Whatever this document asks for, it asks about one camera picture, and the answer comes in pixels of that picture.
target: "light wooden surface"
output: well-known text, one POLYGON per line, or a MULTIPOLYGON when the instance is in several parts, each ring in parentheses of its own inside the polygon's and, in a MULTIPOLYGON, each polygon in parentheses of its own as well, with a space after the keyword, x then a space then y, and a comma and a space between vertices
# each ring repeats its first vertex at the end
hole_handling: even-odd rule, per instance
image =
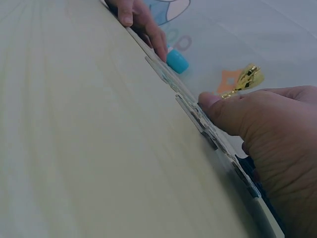
POLYGON ((99 0, 0 0, 0 32, 0 237, 257 237, 99 0))

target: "adult hand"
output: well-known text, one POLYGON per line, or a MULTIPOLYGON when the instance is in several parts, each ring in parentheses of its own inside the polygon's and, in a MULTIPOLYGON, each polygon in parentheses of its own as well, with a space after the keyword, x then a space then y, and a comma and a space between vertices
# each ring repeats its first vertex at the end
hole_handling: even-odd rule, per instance
POLYGON ((199 102, 216 126, 244 140, 286 237, 317 237, 317 87, 202 93, 199 102))
POLYGON ((121 24, 132 29, 166 62, 167 42, 165 33, 155 23, 150 9, 142 0, 106 0, 117 11, 121 24))

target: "gold trophy figurine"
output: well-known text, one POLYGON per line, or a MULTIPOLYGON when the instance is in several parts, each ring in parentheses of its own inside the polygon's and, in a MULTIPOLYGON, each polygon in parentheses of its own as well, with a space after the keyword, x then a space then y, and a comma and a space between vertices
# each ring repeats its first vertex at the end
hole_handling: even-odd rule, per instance
POLYGON ((235 94, 237 94, 239 91, 242 91, 245 89, 251 89, 258 86, 259 84, 263 82, 263 80, 264 80, 264 75, 261 72, 260 67, 251 63, 242 70, 236 87, 230 92, 222 93, 221 97, 223 99, 232 97, 235 94))

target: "blue cartoon character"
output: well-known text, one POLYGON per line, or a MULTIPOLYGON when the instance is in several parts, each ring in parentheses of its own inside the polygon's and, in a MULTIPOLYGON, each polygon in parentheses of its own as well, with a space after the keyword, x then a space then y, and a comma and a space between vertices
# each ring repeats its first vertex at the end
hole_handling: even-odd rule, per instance
POLYGON ((144 0, 157 25, 163 25, 182 14, 190 0, 144 0))

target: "blue bottle cap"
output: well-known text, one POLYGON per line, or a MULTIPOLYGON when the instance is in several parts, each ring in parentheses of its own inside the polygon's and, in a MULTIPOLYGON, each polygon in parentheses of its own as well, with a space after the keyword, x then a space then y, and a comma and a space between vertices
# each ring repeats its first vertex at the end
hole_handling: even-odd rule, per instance
POLYGON ((171 67, 176 73, 181 74, 184 72, 189 64, 185 58, 177 50, 169 47, 169 53, 167 54, 166 63, 171 67))

